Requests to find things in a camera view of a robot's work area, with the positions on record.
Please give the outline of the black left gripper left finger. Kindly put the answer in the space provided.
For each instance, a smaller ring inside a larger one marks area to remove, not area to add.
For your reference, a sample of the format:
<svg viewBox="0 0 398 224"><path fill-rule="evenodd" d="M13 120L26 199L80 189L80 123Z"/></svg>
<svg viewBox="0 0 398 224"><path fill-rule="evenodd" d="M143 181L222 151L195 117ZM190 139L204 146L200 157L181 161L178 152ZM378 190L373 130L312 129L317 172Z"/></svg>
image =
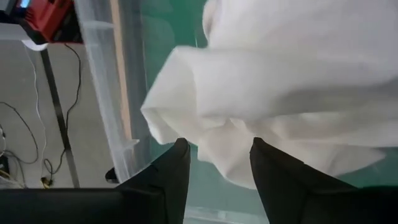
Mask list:
<svg viewBox="0 0 398 224"><path fill-rule="evenodd" d="M172 147L117 189L123 195L119 224L183 224L190 178L190 146Z"/></svg>

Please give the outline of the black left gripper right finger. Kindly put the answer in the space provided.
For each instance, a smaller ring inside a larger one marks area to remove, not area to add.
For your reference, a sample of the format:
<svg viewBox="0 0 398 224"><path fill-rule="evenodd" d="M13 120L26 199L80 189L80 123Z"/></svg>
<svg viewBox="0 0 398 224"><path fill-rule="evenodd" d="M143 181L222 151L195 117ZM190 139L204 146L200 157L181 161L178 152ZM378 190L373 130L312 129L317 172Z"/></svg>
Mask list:
<svg viewBox="0 0 398 224"><path fill-rule="evenodd" d="M270 224L302 224L307 200L318 191L355 189L258 137L253 139L250 164Z"/></svg>

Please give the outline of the wooden table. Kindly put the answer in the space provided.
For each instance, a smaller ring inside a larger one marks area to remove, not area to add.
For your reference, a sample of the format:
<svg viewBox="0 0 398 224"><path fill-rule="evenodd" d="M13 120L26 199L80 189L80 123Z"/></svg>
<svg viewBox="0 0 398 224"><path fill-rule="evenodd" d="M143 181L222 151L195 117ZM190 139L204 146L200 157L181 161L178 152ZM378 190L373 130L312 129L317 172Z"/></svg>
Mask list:
<svg viewBox="0 0 398 224"><path fill-rule="evenodd" d="M118 0L109 0L113 20L114 44L116 51L116 62L119 75L119 86L121 90L121 118L127 139L132 139L131 116L129 110L129 99L127 92L126 64L124 60L123 34L121 27L121 15Z"/></svg>

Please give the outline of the clear plastic bin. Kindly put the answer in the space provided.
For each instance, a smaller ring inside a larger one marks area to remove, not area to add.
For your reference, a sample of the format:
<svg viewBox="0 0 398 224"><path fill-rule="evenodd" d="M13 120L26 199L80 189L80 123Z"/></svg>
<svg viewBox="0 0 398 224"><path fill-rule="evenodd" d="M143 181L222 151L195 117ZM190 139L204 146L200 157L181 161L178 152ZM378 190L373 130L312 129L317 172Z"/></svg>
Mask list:
<svg viewBox="0 0 398 224"><path fill-rule="evenodd" d="M141 113L149 88L177 45L204 47L201 26L206 0L118 0L126 64L132 139L121 118L121 90L109 0L75 0L113 168L125 182L168 146L150 135ZM191 148L184 224L269 224L254 190L226 181L215 166L200 162Z"/></svg>

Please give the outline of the red and black power station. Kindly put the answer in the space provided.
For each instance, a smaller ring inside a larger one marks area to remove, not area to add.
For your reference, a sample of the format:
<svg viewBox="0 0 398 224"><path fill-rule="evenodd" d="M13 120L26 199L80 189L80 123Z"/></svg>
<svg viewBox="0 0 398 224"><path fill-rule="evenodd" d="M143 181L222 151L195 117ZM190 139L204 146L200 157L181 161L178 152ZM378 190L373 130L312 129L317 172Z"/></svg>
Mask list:
<svg viewBox="0 0 398 224"><path fill-rule="evenodd" d="M37 45L83 43L74 0L10 0L5 13Z"/></svg>

